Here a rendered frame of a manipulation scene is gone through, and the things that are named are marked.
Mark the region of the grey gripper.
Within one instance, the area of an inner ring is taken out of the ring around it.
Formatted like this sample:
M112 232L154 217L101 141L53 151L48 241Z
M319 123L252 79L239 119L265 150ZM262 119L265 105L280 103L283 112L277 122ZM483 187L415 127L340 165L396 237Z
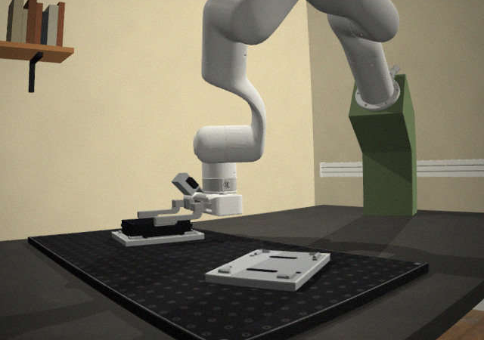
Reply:
M184 195L184 199L172 200L171 209L138 211L137 216L138 218L154 218L154 226L159 227L175 225L177 221L199 219L202 216L202 213L215 216L239 215L243 213L243 200L241 194L234 194L236 192L236 190L233 190L211 193L194 193L193 196ZM212 211L210 210L211 206ZM193 213L190 215L167 215L178 213L180 207L191 210Z

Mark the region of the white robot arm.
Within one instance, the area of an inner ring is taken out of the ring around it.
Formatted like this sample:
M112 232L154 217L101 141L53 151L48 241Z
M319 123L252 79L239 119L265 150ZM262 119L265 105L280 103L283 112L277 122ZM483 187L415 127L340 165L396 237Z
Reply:
M247 46L268 39L298 1L206 1L201 76L209 84L243 98L250 105L252 122L205 126L197 131L193 146L202 162L203 189L188 173L178 173L171 182L184 195L237 190L236 162L255 162L262 157L266 112L259 92L247 78ZM390 0L306 1L327 14L357 85L357 104L369 111L392 106L400 95L394 80L400 67L395 65L389 71L381 42L398 32L399 14L394 4Z

